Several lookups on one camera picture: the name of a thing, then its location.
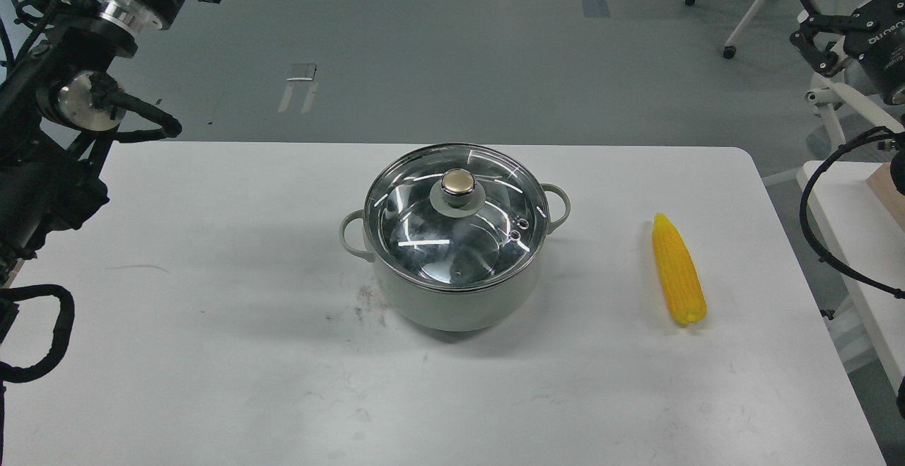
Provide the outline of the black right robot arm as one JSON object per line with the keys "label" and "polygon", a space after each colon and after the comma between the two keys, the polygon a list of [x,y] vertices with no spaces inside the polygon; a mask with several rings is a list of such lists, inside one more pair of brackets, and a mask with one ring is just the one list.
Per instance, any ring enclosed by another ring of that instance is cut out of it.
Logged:
{"label": "black right robot arm", "polygon": [[806,100],[825,121],[843,105],[869,127],[831,139],[827,159],[795,171],[798,220],[818,260],[846,279],[827,325],[848,372],[880,361],[903,409],[903,0],[828,15],[800,0],[790,43],[814,70]]}

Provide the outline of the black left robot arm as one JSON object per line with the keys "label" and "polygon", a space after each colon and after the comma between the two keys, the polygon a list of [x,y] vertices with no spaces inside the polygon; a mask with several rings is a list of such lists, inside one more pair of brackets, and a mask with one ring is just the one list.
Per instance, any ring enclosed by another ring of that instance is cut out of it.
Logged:
{"label": "black left robot arm", "polygon": [[[217,4],[222,0],[198,0]],[[78,230],[109,201],[100,172],[113,144],[173,139],[180,122],[126,92],[109,73],[133,57],[142,29],[171,27],[185,0],[11,0],[30,29],[19,48],[2,33],[2,335],[19,304],[59,304],[49,352],[32,366],[2,365],[2,383],[28,383],[61,363],[74,325],[74,299],[54,284],[10,288],[55,231]]]}

